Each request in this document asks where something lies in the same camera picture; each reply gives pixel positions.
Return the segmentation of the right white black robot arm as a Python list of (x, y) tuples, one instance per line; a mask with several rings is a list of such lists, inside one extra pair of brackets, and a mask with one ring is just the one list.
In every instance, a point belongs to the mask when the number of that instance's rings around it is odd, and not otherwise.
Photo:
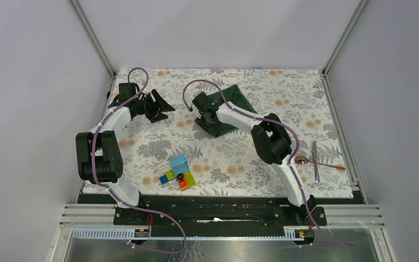
[(275, 114), (261, 116), (226, 101), (223, 97), (211, 99), (201, 92), (192, 101), (197, 114), (196, 123), (207, 133), (215, 136), (216, 129), (229, 124), (252, 136), (259, 158), (276, 171), (287, 192), (292, 220), (304, 225), (313, 217), (315, 199), (307, 195), (298, 176), (294, 162), (295, 151), (286, 125)]

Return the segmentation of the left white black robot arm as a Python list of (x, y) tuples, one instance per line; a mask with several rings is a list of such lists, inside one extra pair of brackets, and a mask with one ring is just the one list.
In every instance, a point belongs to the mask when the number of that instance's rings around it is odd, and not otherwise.
[(156, 123), (167, 119), (166, 113), (174, 110), (156, 90), (143, 93), (136, 83), (121, 83), (106, 116), (90, 131), (75, 137), (80, 179), (108, 190), (118, 206), (128, 208), (126, 216), (134, 224), (143, 223), (148, 211), (139, 204), (139, 190), (123, 175), (123, 158), (116, 135), (136, 116), (145, 116)]

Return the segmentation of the dark green cloth napkin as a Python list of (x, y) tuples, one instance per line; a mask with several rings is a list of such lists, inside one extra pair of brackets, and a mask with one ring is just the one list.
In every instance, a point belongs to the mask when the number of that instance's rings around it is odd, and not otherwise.
[(217, 108), (217, 117), (219, 123), (223, 124), (224, 135), (236, 129), (250, 134), (253, 127), (261, 122), (256, 119), (257, 113), (237, 85), (223, 89), (221, 93), (199, 93), (192, 100), (192, 108), (197, 117), (197, 109)]

